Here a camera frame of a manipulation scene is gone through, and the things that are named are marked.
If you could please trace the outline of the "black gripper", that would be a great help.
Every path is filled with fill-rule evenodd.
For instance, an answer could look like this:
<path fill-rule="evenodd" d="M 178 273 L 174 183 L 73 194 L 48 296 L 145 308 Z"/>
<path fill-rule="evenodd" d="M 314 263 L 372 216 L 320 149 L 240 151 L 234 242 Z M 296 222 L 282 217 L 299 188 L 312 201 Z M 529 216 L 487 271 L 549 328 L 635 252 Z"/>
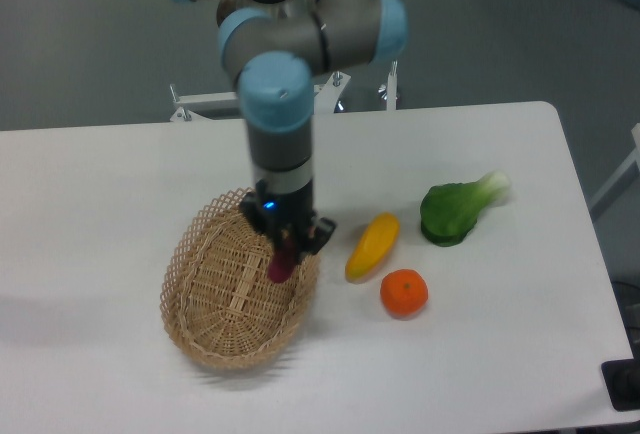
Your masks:
<path fill-rule="evenodd" d="M 274 251 L 292 237 L 296 243 L 296 260 L 317 255 L 336 230 L 336 222 L 316 216 L 313 207 L 313 181 L 302 188 L 277 194 L 260 180 L 254 190 L 244 195 L 239 210 L 257 234 L 272 244 Z"/>

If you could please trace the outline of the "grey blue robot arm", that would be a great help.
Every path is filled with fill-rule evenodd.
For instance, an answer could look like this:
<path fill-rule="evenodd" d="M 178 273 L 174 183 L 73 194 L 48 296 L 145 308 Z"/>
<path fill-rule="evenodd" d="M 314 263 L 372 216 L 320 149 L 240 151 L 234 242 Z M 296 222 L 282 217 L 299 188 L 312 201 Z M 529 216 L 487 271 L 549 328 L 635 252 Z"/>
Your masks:
<path fill-rule="evenodd" d="M 241 210 L 287 260 L 318 253 L 335 229 L 314 209 L 313 78 L 391 61 L 407 38 L 402 0 L 248 0 L 221 22 L 221 65 L 239 99 L 254 172 Z"/>

